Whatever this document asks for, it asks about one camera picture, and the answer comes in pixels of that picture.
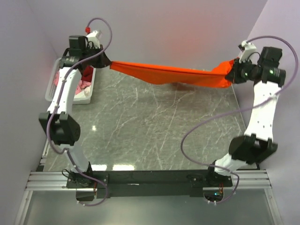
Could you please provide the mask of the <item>orange t shirt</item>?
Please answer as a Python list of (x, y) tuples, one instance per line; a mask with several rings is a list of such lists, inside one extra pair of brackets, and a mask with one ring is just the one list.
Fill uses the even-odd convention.
[(224, 61), (211, 71), (179, 67), (113, 61), (110, 69), (140, 79), (147, 83), (161, 85), (185, 83), (208, 88), (228, 88), (232, 82), (225, 77), (233, 68), (234, 60)]

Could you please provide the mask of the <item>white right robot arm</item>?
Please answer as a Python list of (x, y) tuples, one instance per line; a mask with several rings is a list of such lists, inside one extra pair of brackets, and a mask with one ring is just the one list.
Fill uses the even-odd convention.
[(249, 58), (253, 53), (250, 50), (249, 54), (235, 59), (226, 76), (235, 84), (253, 81), (254, 108), (244, 134), (233, 138), (228, 153), (208, 168), (206, 183), (211, 187), (228, 181), (231, 171), (261, 163), (278, 148), (273, 141), (273, 120), (278, 101), (276, 93), (282, 89), (286, 77), (286, 71), (278, 67), (282, 49), (264, 47), (256, 64)]

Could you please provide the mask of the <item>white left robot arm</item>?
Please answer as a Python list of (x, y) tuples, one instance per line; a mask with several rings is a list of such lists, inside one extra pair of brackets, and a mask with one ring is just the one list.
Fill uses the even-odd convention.
[(69, 37), (69, 48), (60, 59), (59, 80), (52, 102), (46, 112), (39, 115), (39, 122), (53, 151), (65, 155), (71, 165), (68, 179), (82, 188), (105, 183), (93, 177), (90, 162), (77, 147), (80, 125), (72, 118), (71, 111), (77, 85), (87, 66), (105, 68), (111, 64), (100, 44), (99, 32), (86, 36)]

